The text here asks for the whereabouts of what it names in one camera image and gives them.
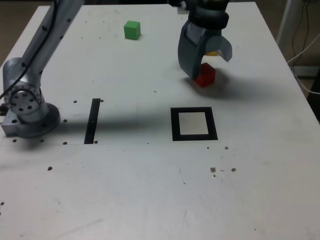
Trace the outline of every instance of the white table surface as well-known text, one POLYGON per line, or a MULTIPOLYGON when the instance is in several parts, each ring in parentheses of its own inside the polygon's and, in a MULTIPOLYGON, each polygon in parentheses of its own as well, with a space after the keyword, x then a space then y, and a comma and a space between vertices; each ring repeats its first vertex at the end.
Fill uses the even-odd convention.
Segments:
MULTIPOLYGON (((23 55, 47 10, 8 58, 23 55)), ((204 57, 217 77, 201 89, 178 64, 187 15, 81 8, 42 74, 68 122, 44 142, 0 131, 1 240, 320 238, 319 124, 256 4, 227 12, 233 58, 204 57), (141 22, 138 41, 124 39, 128 20, 141 22), (92 98, 104 100, 98 144, 84 145, 92 98), (172 107, 212 107, 218 140, 173 142, 172 107)))

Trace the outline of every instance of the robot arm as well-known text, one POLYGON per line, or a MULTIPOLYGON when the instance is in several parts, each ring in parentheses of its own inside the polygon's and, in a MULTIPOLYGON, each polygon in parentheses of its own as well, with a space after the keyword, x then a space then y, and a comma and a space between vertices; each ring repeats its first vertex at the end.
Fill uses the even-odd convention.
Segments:
MULTIPOLYGON (((9 111, 2 129, 9 136, 34 138, 52 131, 60 122, 57 107, 46 103, 41 76, 84 0, 54 0, 22 57, 3 66, 4 102, 9 111)), ((200 74, 205 53, 219 50, 228 61, 230 43, 221 36, 229 19, 229 0, 189 0, 190 13, 180 34, 178 60, 191 79, 200 74)))

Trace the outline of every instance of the green cube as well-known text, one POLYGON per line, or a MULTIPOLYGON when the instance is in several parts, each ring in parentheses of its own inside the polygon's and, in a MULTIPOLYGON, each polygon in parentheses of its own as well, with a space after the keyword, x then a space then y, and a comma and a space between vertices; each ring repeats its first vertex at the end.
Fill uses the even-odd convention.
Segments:
POLYGON ((124 37, 126 39, 138 40, 141 35, 140 22, 127 21, 124 25, 124 37))

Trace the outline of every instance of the red cube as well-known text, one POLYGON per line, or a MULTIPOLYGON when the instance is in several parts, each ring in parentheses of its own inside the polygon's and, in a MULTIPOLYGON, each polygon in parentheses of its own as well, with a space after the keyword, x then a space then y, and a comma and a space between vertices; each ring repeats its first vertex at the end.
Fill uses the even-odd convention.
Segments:
POLYGON ((200 75, 197 77, 195 82, 202 88, 213 84, 216 79, 216 70, 208 63, 201 64, 200 75))

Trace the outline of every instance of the cable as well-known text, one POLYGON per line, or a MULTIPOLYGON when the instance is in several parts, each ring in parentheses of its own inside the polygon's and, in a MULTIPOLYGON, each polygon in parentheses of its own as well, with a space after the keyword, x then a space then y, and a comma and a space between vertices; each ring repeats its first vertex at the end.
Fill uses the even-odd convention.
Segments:
POLYGON ((299 57, 301 54, 303 54, 305 51, 307 51, 308 48, 310 48, 311 45, 314 44, 314 42, 315 42, 319 37, 320 37, 320 33, 314 38, 314 40, 309 44, 309 46, 307 46, 307 47, 305 48, 305 50, 303 50, 302 52, 300 52, 297 56, 291 58, 291 59, 290 59, 289 61, 287 61, 286 63, 287 63, 287 64, 290 63, 292 60, 296 59, 296 58, 299 57))
MULTIPOLYGON (((305 4, 306 2, 303 2, 303 5, 302 5, 302 8, 301 8, 301 17, 300 17, 300 20, 299 20, 299 23, 298 25, 296 26, 295 28, 295 31, 293 33, 293 36, 292 36, 292 40, 291 40, 291 45, 292 45, 292 51, 293 51, 293 56, 295 57, 296 56, 296 51, 295 51, 295 46, 294 46, 294 41, 295 41, 295 37, 296 37, 296 34, 298 32, 298 29, 302 23, 302 20, 304 19, 304 8, 305 8, 305 4)), ((291 66, 291 70, 293 70, 293 72, 295 72, 295 64, 296 64, 296 61, 293 61, 293 64, 291 66)))
POLYGON ((297 77, 297 75, 292 72, 293 76, 295 77, 295 79, 297 80, 298 84, 303 87, 306 91, 308 91, 311 94, 316 94, 316 95, 320 95, 320 92, 315 92, 315 91, 310 91, 309 89, 306 88, 306 86, 301 82, 301 80, 297 77))
MULTIPOLYGON (((306 14, 306 34, 305 34, 305 38, 304 38, 304 43, 303 43, 303 48, 302 48, 302 51, 305 50, 305 47, 306 47, 306 43, 307 43, 307 39, 308 39, 308 35, 309 35, 309 29, 310 29, 310 26, 309 26, 309 12, 308 12, 308 7, 309 7, 309 4, 311 3, 311 0, 307 0, 307 4, 306 4, 306 7, 305 7, 305 14, 306 14)), ((298 61, 300 60, 300 58, 302 57, 302 54, 297 58, 297 60, 295 60, 292 64, 292 66, 295 66, 298 61)))
POLYGON ((53 13, 52 13, 52 19, 51 19, 51 23, 50 23, 50 27, 49 30, 46 34, 46 36, 44 37, 43 41, 41 42, 41 44, 39 45, 39 47, 37 48, 37 50, 35 51, 35 53, 33 54, 33 56, 31 57, 29 64, 27 66, 25 66, 24 71, 21 73, 21 75, 14 81, 14 83, 12 83, 1 95, 0 95, 0 100, 8 94, 9 91, 11 91, 15 85, 17 85, 17 83, 24 77, 24 75, 27 73, 27 71, 29 70, 32 62, 35 60, 36 56, 38 55, 38 53, 40 52, 41 48, 44 46, 44 44, 46 43, 52 29, 54 28, 55 22, 56 22, 56 17, 57 17, 57 12, 58 12, 58 3, 57 0, 53 0, 53 13))

